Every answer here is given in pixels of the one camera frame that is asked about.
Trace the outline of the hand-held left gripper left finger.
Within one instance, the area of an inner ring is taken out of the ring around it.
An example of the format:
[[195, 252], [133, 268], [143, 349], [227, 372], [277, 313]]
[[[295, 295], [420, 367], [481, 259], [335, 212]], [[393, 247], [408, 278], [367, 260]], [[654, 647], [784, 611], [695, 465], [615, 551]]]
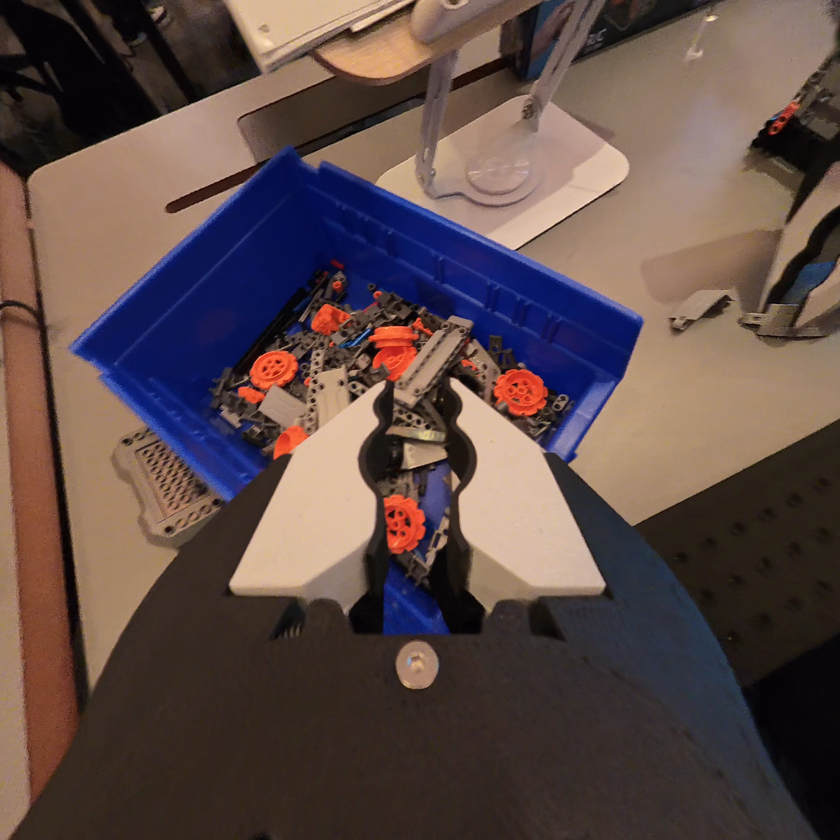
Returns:
[[281, 459], [284, 470], [228, 588], [328, 599], [353, 629], [381, 634], [389, 571], [384, 501], [394, 384], [383, 381]]

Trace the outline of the grey orange toy brick model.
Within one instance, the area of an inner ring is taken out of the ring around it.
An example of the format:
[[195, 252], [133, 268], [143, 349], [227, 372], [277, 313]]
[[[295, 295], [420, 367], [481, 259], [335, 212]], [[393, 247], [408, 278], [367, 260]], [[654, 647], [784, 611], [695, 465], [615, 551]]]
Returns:
[[750, 143], [752, 151], [805, 173], [838, 135], [839, 55], [830, 54], [793, 99], [771, 115]]

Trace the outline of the blue plastic storage bin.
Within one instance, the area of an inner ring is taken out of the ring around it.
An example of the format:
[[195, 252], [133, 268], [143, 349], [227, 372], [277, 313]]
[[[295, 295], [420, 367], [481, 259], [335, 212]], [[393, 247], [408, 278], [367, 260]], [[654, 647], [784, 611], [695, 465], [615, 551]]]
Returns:
[[[636, 313], [516, 251], [284, 150], [71, 347], [224, 500], [152, 587], [131, 628], [152, 605], [163, 606], [164, 591], [173, 600], [179, 587], [181, 600], [217, 615], [213, 625], [222, 622], [222, 604], [229, 613], [252, 607], [265, 614], [266, 634], [302, 635], [302, 625], [316, 621], [307, 616], [315, 605], [354, 630], [332, 600], [229, 590], [285, 468], [281, 459], [295, 448], [263, 458], [237, 432], [223, 432], [209, 410], [213, 379], [247, 351], [296, 289], [333, 261], [343, 265], [354, 308], [371, 302], [372, 283], [442, 317], [469, 321], [476, 338], [500, 335], [519, 362], [570, 396], [561, 426], [545, 442], [533, 441], [565, 463], [556, 472], [562, 490], [568, 462], [623, 378], [643, 325]], [[454, 479], [448, 458], [431, 472], [426, 522], [445, 507], [449, 512]], [[429, 588], [416, 586], [392, 558], [386, 515], [385, 530], [384, 629], [373, 634], [451, 634], [436, 602], [437, 560]]]

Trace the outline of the pile of toy brick parts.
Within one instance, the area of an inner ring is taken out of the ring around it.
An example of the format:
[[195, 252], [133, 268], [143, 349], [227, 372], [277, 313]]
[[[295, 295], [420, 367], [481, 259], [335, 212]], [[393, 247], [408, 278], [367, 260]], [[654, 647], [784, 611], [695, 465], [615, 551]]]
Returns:
[[392, 558], [428, 589], [448, 537], [448, 507], [431, 523], [423, 508], [430, 474], [447, 460], [442, 385], [460, 382], [539, 444], [573, 401], [519, 362], [500, 335], [481, 341], [469, 321], [442, 317], [373, 283], [367, 289], [371, 302], [354, 308], [343, 265], [317, 270], [213, 379], [209, 410], [223, 432], [237, 432], [275, 459], [374, 385], [392, 382], [388, 466], [377, 486]]

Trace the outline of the wooden backing board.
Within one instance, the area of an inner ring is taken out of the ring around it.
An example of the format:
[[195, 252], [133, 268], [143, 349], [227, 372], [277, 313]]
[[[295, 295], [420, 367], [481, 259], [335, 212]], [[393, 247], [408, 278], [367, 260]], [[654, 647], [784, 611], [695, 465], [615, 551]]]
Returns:
[[334, 76], [361, 85], [386, 86], [460, 49], [470, 40], [501, 26], [536, 4], [536, 1], [498, 3], [430, 45], [413, 36], [411, 14], [403, 10], [357, 35], [341, 33], [312, 50], [310, 56]]

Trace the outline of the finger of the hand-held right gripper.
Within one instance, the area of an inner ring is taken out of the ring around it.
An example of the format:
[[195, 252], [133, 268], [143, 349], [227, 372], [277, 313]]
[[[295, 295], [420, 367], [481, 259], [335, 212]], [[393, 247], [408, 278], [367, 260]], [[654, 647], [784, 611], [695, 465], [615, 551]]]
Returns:
[[759, 312], [775, 302], [774, 289], [779, 285], [787, 266], [801, 252], [806, 250], [809, 240], [825, 216], [838, 209], [839, 186], [816, 185], [810, 195], [785, 223], [779, 243], [770, 262], [767, 275], [759, 297]]
[[839, 263], [809, 264], [778, 302], [768, 305], [756, 333], [781, 339], [822, 338], [838, 328]]

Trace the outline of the paper instruction booklet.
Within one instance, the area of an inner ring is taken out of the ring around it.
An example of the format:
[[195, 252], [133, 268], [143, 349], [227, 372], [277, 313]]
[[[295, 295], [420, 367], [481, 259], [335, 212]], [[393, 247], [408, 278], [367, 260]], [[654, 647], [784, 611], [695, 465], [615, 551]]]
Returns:
[[268, 74], [336, 35], [358, 33], [410, 1], [225, 1], [259, 70]]

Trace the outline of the grey perforated toy brick block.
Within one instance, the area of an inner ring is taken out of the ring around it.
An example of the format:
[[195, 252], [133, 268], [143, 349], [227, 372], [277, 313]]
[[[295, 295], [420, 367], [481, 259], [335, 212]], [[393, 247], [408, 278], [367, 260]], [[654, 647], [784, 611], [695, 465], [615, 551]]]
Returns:
[[180, 548], [224, 506], [223, 499], [147, 427], [122, 436], [112, 462], [132, 487], [140, 504], [140, 527], [153, 544]]

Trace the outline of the white metal board stand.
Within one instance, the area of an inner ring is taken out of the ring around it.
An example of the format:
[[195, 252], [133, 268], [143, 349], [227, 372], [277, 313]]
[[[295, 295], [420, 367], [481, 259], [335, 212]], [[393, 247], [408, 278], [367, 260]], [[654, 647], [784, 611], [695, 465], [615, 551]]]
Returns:
[[503, 2], [419, 2], [409, 33], [434, 52], [414, 157], [377, 185], [500, 245], [517, 249], [610, 192], [626, 156], [553, 104], [553, 95], [605, 2], [572, 2], [547, 64], [512, 98], [439, 139], [460, 47]]

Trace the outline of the blue toy kit box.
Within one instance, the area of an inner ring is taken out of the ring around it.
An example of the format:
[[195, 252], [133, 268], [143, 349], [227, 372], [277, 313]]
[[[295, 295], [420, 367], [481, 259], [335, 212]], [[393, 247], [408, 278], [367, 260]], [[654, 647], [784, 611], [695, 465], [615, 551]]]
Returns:
[[[708, 1], [607, 1], [583, 42], [576, 59], [614, 46], [683, 17]], [[532, 81], [542, 73], [571, 14], [571, 2], [542, 2], [505, 23], [500, 31], [500, 53], [520, 80]]]

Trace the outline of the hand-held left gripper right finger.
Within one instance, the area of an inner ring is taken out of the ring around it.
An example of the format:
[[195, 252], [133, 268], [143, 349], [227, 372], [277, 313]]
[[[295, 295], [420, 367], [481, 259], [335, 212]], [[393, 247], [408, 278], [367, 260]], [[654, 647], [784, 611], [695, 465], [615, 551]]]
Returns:
[[455, 478], [436, 602], [452, 634], [476, 634], [499, 602], [597, 597], [606, 583], [565, 499], [565, 463], [457, 380], [442, 389]]

